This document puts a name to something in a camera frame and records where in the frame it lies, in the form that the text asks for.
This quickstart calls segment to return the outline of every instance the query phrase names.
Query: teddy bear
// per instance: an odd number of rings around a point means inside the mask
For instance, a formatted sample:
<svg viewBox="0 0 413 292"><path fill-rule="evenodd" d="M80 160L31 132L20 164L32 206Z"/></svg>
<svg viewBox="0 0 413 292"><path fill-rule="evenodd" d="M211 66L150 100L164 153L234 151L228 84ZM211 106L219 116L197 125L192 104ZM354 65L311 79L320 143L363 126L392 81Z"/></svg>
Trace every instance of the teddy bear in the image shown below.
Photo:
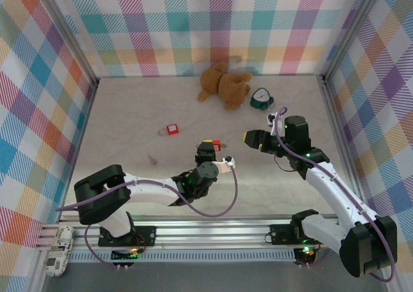
<svg viewBox="0 0 413 292"><path fill-rule="evenodd" d="M226 103L226 110L233 110L244 103L245 97L251 90L248 82L251 73L224 73L228 64L219 62L214 67L206 69L201 75L202 91L198 95L198 102L203 102L211 95L218 93Z"/></svg>

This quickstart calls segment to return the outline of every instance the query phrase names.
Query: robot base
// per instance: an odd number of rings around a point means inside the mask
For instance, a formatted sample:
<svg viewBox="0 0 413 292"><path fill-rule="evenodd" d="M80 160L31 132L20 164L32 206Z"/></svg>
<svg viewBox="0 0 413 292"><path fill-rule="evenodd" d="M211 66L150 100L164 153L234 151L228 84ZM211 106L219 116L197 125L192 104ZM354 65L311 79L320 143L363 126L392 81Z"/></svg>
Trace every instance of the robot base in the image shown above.
<svg viewBox="0 0 413 292"><path fill-rule="evenodd" d="M130 232L121 237L113 237L105 228L99 230L99 247L153 247L156 240L155 226L134 226L132 216L126 212L130 222Z"/></svg>

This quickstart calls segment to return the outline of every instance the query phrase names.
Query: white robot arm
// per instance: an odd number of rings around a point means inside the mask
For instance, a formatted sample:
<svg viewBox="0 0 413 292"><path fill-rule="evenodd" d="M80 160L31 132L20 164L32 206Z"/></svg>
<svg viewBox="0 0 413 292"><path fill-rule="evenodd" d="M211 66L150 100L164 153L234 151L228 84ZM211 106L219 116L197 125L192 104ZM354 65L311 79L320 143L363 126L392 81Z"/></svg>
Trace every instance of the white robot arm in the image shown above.
<svg viewBox="0 0 413 292"><path fill-rule="evenodd" d="M120 165L111 165L80 180L74 186L76 204L56 209L76 209L80 223L99 224L101 237L99 246L134 246L137 231L129 213L120 209L126 203L153 202L166 206L182 206L208 194L209 187L217 181L220 173L232 171L235 177L235 161L232 157L216 160L213 141L197 145L196 167L169 179L147 179L124 173ZM221 214L228 212L236 201Z"/></svg>
<svg viewBox="0 0 413 292"><path fill-rule="evenodd" d="M292 216L291 230L296 241L316 240L341 258L347 271L355 276L371 273L397 260L397 227L389 217L380 217L365 205L344 184L329 158L319 148L311 146L308 124L302 116L285 119L285 136L278 135L279 118L287 111L281 109L267 117L271 132L248 131L244 142L251 148L287 157L290 166L320 192L334 210L339 224L325 220L318 212L309 209Z"/></svg>
<svg viewBox="0 0 413 292"><path fill-rule="evenodd" d="M218 173L228 173L231 168L235 168L233 158L225 158L221 162L212 162L216 166ZM125 183L132 182L125 186L130 190L130 199L125 203L156 203L160 205L174 205L180 200L178 194L179 183L176 183L173 178L168 179L148 179L136 177L129 173L125 174ZM130 221L128 213L118 209L105 220L98 223L102 228L105 228L114 238L122 237L130 232Z"/></svg>

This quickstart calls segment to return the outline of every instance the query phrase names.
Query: colorful checkered backdrop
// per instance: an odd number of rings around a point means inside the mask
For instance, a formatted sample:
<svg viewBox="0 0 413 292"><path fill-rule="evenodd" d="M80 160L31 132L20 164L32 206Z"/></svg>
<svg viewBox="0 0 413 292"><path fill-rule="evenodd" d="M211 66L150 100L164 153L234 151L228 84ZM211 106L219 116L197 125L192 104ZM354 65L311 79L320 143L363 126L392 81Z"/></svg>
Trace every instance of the colorful checkered backdrop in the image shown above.
<svg viewBox="0 0 413 292"><path fill-rule="evenodd" d="M413 279L413 0L377 0L332 91L368 203L399 228Z"/></svg>
<svg viewBox="0 0 413 292"><path fill-rule="evenodd" d="M0 0L0 291L21 291L92 87L39 0Z"/></svg>
<svg viewBox="0 0 413 292"><path fill-rule="evenodd" d="M363 0L355 0L350 12L348 13L345 22L341 26L341 29L336 37L336 40L334 41L334 44L332 48L330 49L330 52L328 53L327 60L324 62L323 69L320 72L320 75L325 75L329 66L331 65L332 60L335 58L337 55L337 51L341 45L341 43L344 40L344 37L347 33L348 28L350 28L351 24L353 23L354 19L356 18L358 14L358 10L360 9L360 6L362 4Z"/></svg>
<svg viewBox="0 0 413 292"><path fill-rule="evenodd" d="M359 4L352 6L350 0L56 2L96 74L103 77L193 76L218 61L230 61L230 69L256 75L319 73L345 17Z"/></svg>

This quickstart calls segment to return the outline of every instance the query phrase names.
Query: teddy bear leg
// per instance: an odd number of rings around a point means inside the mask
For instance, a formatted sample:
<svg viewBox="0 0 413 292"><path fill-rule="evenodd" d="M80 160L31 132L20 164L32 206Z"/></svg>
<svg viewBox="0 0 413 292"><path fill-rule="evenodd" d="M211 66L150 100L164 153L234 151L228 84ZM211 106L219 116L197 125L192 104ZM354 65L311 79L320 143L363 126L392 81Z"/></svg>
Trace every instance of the teddy bear leg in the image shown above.
<svg viewBox="0 0 413 292"><path fill-rule="evenodd" d="M250 92L250 90L251 90L251 87L250 87L249 84L247 84L247 85L245 86L245 95L247 95L247 94Z"/></svg>
<svg viewBox="0 0 413 292"><path fill-rule="evenodd" d="M237 106L236 106L236 104L233 103L233 102L229 102L229 103L227 103L227 105L225 105L225 109L226 109L226 110L233 110L233 109L235 109L235 108L237 108Z"/></svg>
<svg viewBox="0 0 413 292"><path fill-rule="evenodd" d="M198 102L203 102L207 97L209 97L210 93L207 92L205 89L202 89L201 93L198 95Z"/></svg>
<svg viewBox="0 0 413 292"><path fill-rule="evenodd" d="M250 72L245 72L240 75L242 81L250 81L252 74Z"/></svg>

